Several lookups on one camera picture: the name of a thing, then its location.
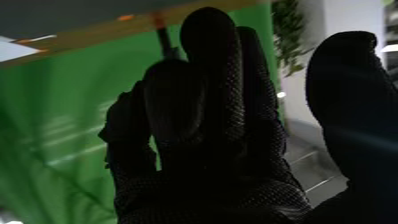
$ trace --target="ceiling light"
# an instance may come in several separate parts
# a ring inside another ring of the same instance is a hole
[[[285,98],[285,97],[287,97],[287,93],[285,92],[278,93],[278,98]]]
[[[0,52],[0,62],[4,62],[31,54],[36,54],[40,50],[20,44],[0,41]]]
[[[398,44],[388,45],[383,49],[383,52],[395,52],[398,51]]]

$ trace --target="ceiling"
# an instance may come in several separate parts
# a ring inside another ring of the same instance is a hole
[[[0,36],[33,39],[194,0],[2,0]]]

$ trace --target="gloved hand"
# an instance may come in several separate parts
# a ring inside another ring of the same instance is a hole
[[[120,223],[292,223],[310,211],[256,31],[214,8],[182,28],[189,62],[157,63],[109,111],[102,138]],[[146,157],[155,137],[162,171]]]
[[[312,223],[397,223],[398,92],[368,32],[336,34],[308,69],[308,102],[324,128],[349,190],[312,214]]]

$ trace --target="textured glove fabric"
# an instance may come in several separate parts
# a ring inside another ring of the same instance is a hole
[[[256,32],[205,8],[185,20],[182,43],[189,62],[155,64],[137,95],[146,122],[136,129],[152,131],[162,171],[134,171],[120,163],[136,158],[134,165],[148,152],[139,133],[129,139],[141,144],[118,141],[109,147],[130,151],[109,161],[120,223],[301,223],[312,207],[283,159],[287,134]],[[148,161],[152,156],[139,164],[152,166]]]
[[[398,92],[376,46],[372,33],[340,33],[310,63],[308,102],[351,179],[349,190],[317,209],[312,223],[324,219],[328,223],[397,223]]]

